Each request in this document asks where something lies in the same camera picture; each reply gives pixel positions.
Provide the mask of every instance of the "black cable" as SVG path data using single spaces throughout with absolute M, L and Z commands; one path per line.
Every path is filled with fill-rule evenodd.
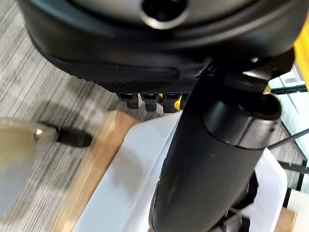
M 301 131 L 301 132 L 299 132 L 299 133 L 296 133 L 296 134 L 294 134 L 294 135 L 292 135 L 292 136 L 290 136 L 290 137 L 288 137 L 288 138 L 286 138 L 286 139 L 283 139 L 283 140 L 281 140 L 281 141 L 279 141 L 279 142 L 276 142 L 276 143 L 274 143 L 274 144 L 268 146 L 268 149 L 269 149 L 269 150 L 272 150 L 272 149 L 274 149 L 274 148 L 276 148 L 276 147 L 278 147 L 278 146 L 281 146 L 281 145 L 284 145 L 284 144 L 286 144 L 286 143 L 288 143 L 288 142 L 291 142 L 291 141 L 293 141 L 293 140 L 295 140 L 295 139 L 297 139 L 297 138 L 299 138 L 299 137 L 301 137 L 301 136 L 304 136 L 304 135 L 306 135 L 306 134 L 308 134 L 308 133 L 309 133 L 309 128 L 308 128 L 308 129 L 305 129 L 305 130 L 303 130 L 303 131 Z

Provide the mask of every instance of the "black cylinder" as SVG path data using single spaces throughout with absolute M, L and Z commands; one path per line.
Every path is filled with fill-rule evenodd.
M 210 230 L 248 184 L 280 114 L 272 96 L 219 94 L 198 84 L 163 164 L 150 211 L 153 231 Z

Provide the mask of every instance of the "wooden edge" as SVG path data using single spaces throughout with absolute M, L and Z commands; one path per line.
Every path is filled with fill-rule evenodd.
M 296 221 L 296 213 L 282 208 L 275 232 L 292 232 Z
M 108 112 L 85 155 L 57 213 L 52 232 L 71 232 L 123 140 L 138 121 L 118 111 Z

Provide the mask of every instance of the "gray striped carpet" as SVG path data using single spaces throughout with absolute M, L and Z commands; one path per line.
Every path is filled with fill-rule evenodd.
M 15 2 L 0 0 L 0 116 L 47 120 L 94 133 L 104 113 L 114 109 L 142 121 L 162 115 L 160 106 L 152 114 L 145 112 L 143 104 L 138 111 L 128 110 L 115 94 L 52 66 L 34 50 Z M 278 129 L 272 141 L 284 136 Z M 295 159 L 295 151 L 286 150 L 291 150 L 289 159 Z M 276 156 L 284 160 L 282 151 Z M 0 220 L 0 231 L 49 231 L 85 153 L 85 149 L 54 145 L 35 163 L 16 204 Z

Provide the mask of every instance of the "translucent plastic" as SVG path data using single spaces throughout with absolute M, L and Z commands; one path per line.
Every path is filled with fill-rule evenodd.
M 56 137 L 53 128 L 0 118 L 0 217 L 14 204 L 35 160 L 49 151 Z

